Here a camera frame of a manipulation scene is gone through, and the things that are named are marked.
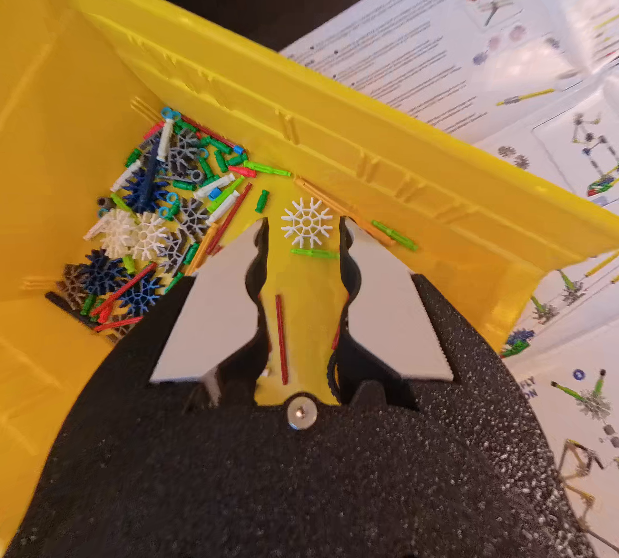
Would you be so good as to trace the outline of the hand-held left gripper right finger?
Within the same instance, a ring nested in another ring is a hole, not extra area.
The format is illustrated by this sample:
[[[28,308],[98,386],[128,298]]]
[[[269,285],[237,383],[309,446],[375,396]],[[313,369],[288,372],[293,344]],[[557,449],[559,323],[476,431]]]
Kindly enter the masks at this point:
[[[415,404],[415,382],[453,384],[413,271],[352,218],[343,217],[339,231],[347,292],[337,343],[340,402],[351,404],[365,382],[377,382],[388,404]]]

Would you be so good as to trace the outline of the black toy wheel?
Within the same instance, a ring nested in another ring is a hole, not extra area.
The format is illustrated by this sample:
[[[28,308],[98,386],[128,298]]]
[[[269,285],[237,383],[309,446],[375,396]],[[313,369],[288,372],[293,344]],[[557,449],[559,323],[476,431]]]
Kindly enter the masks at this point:
[[[340,387],[339,387],[339,377],[338,377],[338,368],[337,368],[337,355],[336,351],[332,351],[328,365],[327,365],[327,382],[329,386],[329,390],[333,398],[336,400],[338,404],[341,403],[340,396]]]

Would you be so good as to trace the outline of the yellow rod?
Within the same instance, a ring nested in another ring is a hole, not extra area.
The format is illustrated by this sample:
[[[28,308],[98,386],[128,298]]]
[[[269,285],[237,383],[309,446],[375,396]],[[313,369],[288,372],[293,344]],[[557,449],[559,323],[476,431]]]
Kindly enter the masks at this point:
[[[386,247],[393,247],[396,241],[389,237],[382,230],[377,229],[367,218],[362,216],[359,210],[345,203],[339,198],[334,197],[323,189],[317,187],[315,184],[307,181],[303,177],[294,176],[294,183],[296,183],[301,189],[308,192],[312,197],[321,200],[327,207],[334,210],[341,216],[347,216],[357,224],[358,227],[367,232],[375,240],[382,243]]]

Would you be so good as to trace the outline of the long red rod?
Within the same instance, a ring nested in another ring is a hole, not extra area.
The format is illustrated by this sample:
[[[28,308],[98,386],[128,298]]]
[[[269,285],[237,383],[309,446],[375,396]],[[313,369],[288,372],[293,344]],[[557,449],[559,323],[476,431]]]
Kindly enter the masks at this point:
[[[277,319],[277,334],[278,344],[280,352],[280,367],[282,384],[284,386],[289,384],[289,363],[287,355],[287,341],[285,336],[285,320],[283,313],[283,297],[281,294],[275,295],[275,310]]]

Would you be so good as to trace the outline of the white snowflake connector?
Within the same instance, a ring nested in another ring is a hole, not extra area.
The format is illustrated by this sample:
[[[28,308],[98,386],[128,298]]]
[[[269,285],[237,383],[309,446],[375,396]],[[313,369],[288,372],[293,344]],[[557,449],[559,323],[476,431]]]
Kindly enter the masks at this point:
[[[291,240],[293,248],[313,250],[321,247],[322,239],[328,239],[333,230],[333,216],[329,207],[323,207],[322,200],[311,197],[293,201],[291,209],[285,209],[281,216],[284,237]]]

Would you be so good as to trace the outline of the yellow plastic parts bin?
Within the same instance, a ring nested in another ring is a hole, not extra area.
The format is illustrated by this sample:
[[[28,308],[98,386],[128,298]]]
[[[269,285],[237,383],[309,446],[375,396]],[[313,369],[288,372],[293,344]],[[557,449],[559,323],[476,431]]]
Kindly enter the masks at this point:
[[[1,0],[1,553],[61,422],[112,350],[44,298],[166,104],[361,219],[498,349],[542,276],[618,218],[164,0]]]

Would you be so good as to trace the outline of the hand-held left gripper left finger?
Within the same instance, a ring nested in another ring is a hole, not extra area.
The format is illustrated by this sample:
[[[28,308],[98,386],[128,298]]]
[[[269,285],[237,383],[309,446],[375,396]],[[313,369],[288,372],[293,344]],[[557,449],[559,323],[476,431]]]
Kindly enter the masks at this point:
[[[257,406],[269,358],[260,292],[266,283],[269,222],[259,218],[207,258],[151,374],[152,384],[201,384],[213,406]]]

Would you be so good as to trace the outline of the pile of loose toy pieces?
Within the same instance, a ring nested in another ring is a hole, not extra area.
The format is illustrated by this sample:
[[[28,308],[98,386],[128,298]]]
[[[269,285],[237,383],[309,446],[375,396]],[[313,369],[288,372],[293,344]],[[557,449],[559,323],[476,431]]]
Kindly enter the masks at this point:
[[[335,197],[334,180],[325,176],[329,160],[315,155],[313,162]],[[242,229],[267,216],[275,229],[275,210],[290,197],[296,175],[307,181],[311,175],[309,152],[299,145],[269,141],[259,152],[255,146],[247,152],[245,143],[228,141],[175,110],[162,109],[162,120],[129,155],[110,194],[98,201],[97,222],[84,236],[94,248],[83,262],[67,263],[58,291],[45,295],[66,315],[48,327],[57,345],[102,347],[96,337],[115,345],[177,282],[196,275]],[[376,219],[375,207],[360,214],[395,245],[417,250],[400,229]],[[336,261],[339,253],[322,245],[284,249],[273,242],[271,247],[276,268],[260,299],[273,334],[275,295],[290,296],[288,271],[301,260],[293,255]]]

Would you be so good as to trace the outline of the white printed instruction sheet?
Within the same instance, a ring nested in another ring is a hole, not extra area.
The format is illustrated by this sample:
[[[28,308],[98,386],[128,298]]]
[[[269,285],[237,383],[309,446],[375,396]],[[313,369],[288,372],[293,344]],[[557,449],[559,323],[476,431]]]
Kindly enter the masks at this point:
[[[618,0],[360,0],[280,52],[618,214]],[[551,271],[499,342],[618,557],[618,249]]]

